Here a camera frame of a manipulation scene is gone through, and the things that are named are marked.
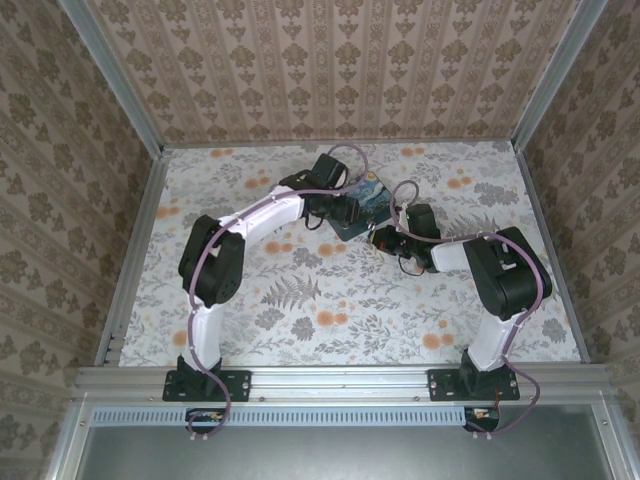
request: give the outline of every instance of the blue object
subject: blue object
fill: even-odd
[[[360,203],[360,219],[349,226],[343,226],[340,222],[329,220],[329,224],[338,234],[340,240],[346,242],[368,230],[370,222],[379,225],[391,218],[389,202],[391,192],[383,185],[375,173],[369,172],[365,181],[357,190],[347,196],[356,198]]]

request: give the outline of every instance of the floral tablecloth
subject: floral tablecloth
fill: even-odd
[[[184,149],[169,153],[166,185],[131,314],[121,366],[174,365],[186,340],[187,303],[177,266],[193,222],[238,211],[281,178],[309,168],[327,146]],[[508,142],[362,145],[392,188],[411,178],[443,235],[518,226],[550,270]],[[356,153],[335,156],[354,172]],[[411,191],[400,199],[411,198]],[[227,365],[369,365],[457,362],[484,310],[469,272],[408,276],[395,257],[343,243],[328,224],[304,222],[268,235],[246,253],[243,282],[227,304]],[[416,270],[407,262],[406,269]],[[561,298],[519,333],[517,361],[578,361]]]

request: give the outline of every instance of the black mounting bracket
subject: black mounting bracket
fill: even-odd
[[[520,400],[516,374],[503,365],[490,372],[480,372],[465,350],[458,368],[427,370],[429,397],[432,402]]]
[[[229,390],[232,402],[248,402],[251,393],[250,370],[221,370],[221,362],[210,371]],[[162,392],[165,402],[224,402],[224,393],[218,385],[204,373],[191,368],[182,355],[178,357],[178,367],[167,373]]]

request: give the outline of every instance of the wall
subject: wall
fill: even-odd
[[[90,365],[150,160],[55,1],[0,3],[0,477],[35,478]]]
[[[592,359],[640,446],[640,2],[611,1],[526,148]]]
[[[90,0],[165,143],[507,138],[578,0]]]

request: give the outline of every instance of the wire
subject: wire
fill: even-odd
[[[407,275],[409,275],[410,277],[420,277],[422,276],[422,274],[424,273],[424,268],[422,269],[422,271],[420,273],[411,273],[411,272],[407,272],[404,267],[402,266],[402,262],[400,261],[400,255],[398,255],[398,265],[400,266],[400,270],[402,270],[404,273],[406,273]]]
[[[280,200],[282,198],[299,196],[299,195],[342,195],[344,193],[354,191],[358,187],[360,187],[360,185],[362,185],[362,183],[367,178],[367,174],[369,173],[369,159],[367,158],[367,154],[359,146],[347,144],[347,143],[334,145],[329,149],[327,154],[331,155],[335,150],[342,147],[355,150],[358,154],[360,154],[360,157],[362,158],[362,162],[364,163],[364,173],[358,179],[358,181],[356,181],[355,183],[347,187],[340,188],[338,190],[322,190],[322,189],[291,190],[288,192],[271,195],[268,198],[264,199],[262,202],[259,202],[253,205],[251,208],[248,208],[243,213],[238,214],[235,218],[231,219],[228,223],[222,225],[218,230],[216,230],[216,232],[213,234],[211,239],[207,242],[206,246],[202,250],[202,255],[200,255],[200,258],[198,259],[196,268],[193,271],[193,276],[191,277],[191,284],[189,285],[189,305],[191,306],[191,313],[189,314],[189,321],[187,323],[187,340],[189,345],[189,351],[193,358],[193,362],[196,364],[196,366],[202,373],[204,373],[207,377],[211,378],[220,387],[220,389],[224,393],[224,398],[225,398],[225,411],[224,411],[224,414],[222,415],[222,419],[220,420],[220,423],[218,423],[218,425],[211,432],[209,432],[208,435],[214,435],[218,433],[222,428],[222,426],[227,421],[227,419],[229,418],[229,414],[231,412],[231,396],[229,394],[229,390],[227,389],[226,385],[222,383],[222,380],[220,380],[217,375],[215,375],[213,372],[210,372],[202,364],[202,362],[200,361],[200,358],[198,358],[195,344],[194,344],[193,322],[194,322],[197,311],[202,307],[202,304],[196,301],[195,291],[196,291],[196,285],[198,283],[198,278],[200,277],[200,273],[202,272],[202,267],[204,266],[204,263],[207,260],[207,257],[209,256],[209,250],[211,250],[213,245],[216,244],[218,239],[220,239],[220,237],[224,234],[224,232],[229,230],[229,228],[231,228],[238,222],[242,221],[243,219],[245,219],[252,213],[256,212],[257,210],[260,210],[262,207],[270,204],[271,202],[275,202],[276,200]],[[192,436],[195,436],[196,433],[193,431],[192,423],[193,422],[189,422],[187,429],[189,430],[189,433]]]
[[[493,432],[487,432],[482,427],[480,427],[480,426],[478,426],[478,425],[476,425],[476,424],[474,424],[472,422],[467,422],[469,425],[471,425],[472,427],[474,427],[478,431],[486,433],[487,436],[489,436],[489,434],[497,435],[497,434],[500,434],[500,433],[507,432],[507,431],[511,430],[513,427],[515,427],[516,425],[518,425],[520,422],[522,422],[525,419],[525,417],[527,415],[529,415],[529,413],[531,412],[533,407],[536,405],[536,403],[538,403],[538,400],[540,399],[540,384],[531,375],[529,375],[529,374],[523,372],[522,370],[514,367],[513,364],[511,362],[509,362],[509,360],[507,358],[507,355],[509,354],[509,349],[511,348],[511,345],[513,344],[513,340],[514,340],[515,336],[517,335],[518,330],[520,330],[520,327],[522,326],[522,324],[525,322],[525,320],[527,320],[527,318],[529,318],[533,314],[533,312],[535,312],[538,309],[538,307],[542,303],[542,297],[544,295],[544,284],[542,282],[542,275],[540,274],[540,271],[538,270],[538,267],[536,266],[535,262],[533,261],[533,258],[531,258],[529,256],[529,254],[527,254],[527,252],[525,252],[522,249],[522,247],[520,247],[520,245],[518,245],[517,243],[513,242],[512,240],[510,240],[510,239],[508,239],[506,237],[503,237],[502,235],[498,235],[495,232],[480,232],[480,233],[478,233],[476,235],[461,235],[461,236],[458,236],[458,237],[450,237],[450,238],[428,238],[428,237],[421,237],[419,235],[411,233],[409,230],[407,230],[406,228],[404,228],[400,224],[400,219],[398,218],[398,214],[395,211],[396,194],[398,193],[398,190],[400,188],[402,188],[404,185],[412,185],[414,187],[414,189],[415,189],[415,193],[413,195],[413,198],[411,199],[411,201],[409,202],[408,205],[413,205],[416,202],[416,200],[418,199],[418,195],[420,193],[420,187],[413,180],[403,180],[402,182],[398,183],[398,185],[396,185],[396,187],[391,192],[391,201],[389,202],[389,212],[391,213],[391,218],[393,219],[393,223],[394,223],[395,227],[398,230],[400,230],[402,233],[404,233],[405,235],[407,235],[407,236],[409,236],[409,237],[411,237],[411,238],[413,238],[415,240],[420,240],[420,241],[423,241],[423,242],[430,242],[430,243],[459,242],[459,241],[471,240],[471,239],[474,239],[474,238],[481,238],[481,237],[493,238],[493,239],[498,240],[498,241],[506,244],[507,246],[511,247],[511,249],[513,249],[518,255],[520,255],[520,257],[522,257],[522,259],[527,263],[527,265],[529,266],[529,268],[533,272],[533,276],[535,278],[536,288],[537,288],[536,298],[535,298],[533,304],[529,307],[529,309],[526,312],[524,312],[522,315],[520,315],[520,317],[518,317],[517,320],[513,323],[513,326],[511,327],[511,331],[509,332],[509,336],[507,337],[507,340],[506,340],[506,342],[505,342],[505,344],[504,344],[504,346],[502,348],[502,352],[500,352],[501,360],[507,366],[507,368],[510,368],[511,370],[513,370],[516,374],[520,375],[521,377],[526,378],[534,386],[535,393],[534,393],[533,397],[531,398],[531,403],[529,403],[527,408],[525,408],[524,411],[513,422],[511,422],[509,425],[507,425],[505,427],[499,428],[498,430],[494,430]]]
[[[307,230],[310,230],[310,231],[312,231],[312,232],[313,232],[314,230],[319,229],[319,228],[322,226],[322,224],[323,224],[323,223],[324,223],[324,217],[320,217],[320,223],[318,223],[317,225],[314,225],[313,227],[310,227],[310,226],[309,226],[309,215],[307,215],[307,216],[304,218],[304,226],[305,226],[305,227],[307,227]]]
[[[498,415],[500,415],[500,389],[498,387],[496,387],[496,401],[493,404],[493,408],[498,412]]]

